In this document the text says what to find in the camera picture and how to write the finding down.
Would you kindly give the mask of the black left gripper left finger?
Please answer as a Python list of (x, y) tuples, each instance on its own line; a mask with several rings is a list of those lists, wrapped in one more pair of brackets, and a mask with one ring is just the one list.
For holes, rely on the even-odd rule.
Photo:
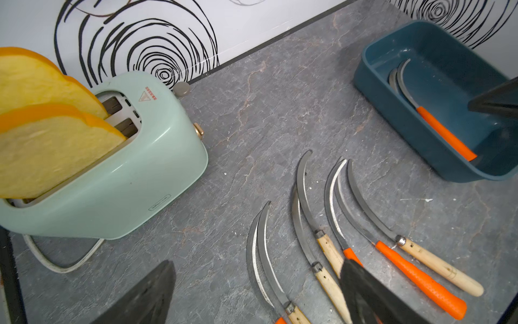
[(94, 323), (165, 323), (175, 288), (172, 261), (163, 261)]

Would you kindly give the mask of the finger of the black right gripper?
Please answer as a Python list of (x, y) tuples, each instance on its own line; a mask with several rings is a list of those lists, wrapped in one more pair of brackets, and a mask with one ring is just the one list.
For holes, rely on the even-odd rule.
[(469, 101), (468, 110), (517, 119), (517, 77)]

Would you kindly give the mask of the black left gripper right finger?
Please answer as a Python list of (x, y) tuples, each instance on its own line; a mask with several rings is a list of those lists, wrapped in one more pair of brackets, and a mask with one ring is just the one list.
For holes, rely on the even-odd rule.
[(341, 291), (353, 323), (427, 323), (354, 260), (344, 260)]

